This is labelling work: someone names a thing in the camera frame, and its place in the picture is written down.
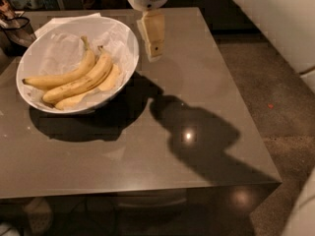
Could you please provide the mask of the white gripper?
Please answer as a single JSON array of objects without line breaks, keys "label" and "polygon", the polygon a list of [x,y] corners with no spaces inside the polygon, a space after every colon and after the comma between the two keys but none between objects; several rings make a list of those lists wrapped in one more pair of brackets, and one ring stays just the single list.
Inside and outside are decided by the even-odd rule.
[{"label": "white gripper", "polygon": [[142,18],[137,22],[137,26],[145,43],[147,57],[150,62],[155,62],[163,54],[165,20],[160,7],[162,7],[167,0],[127,1],[133,9],[142,12],[147,11],[143,13]]}]

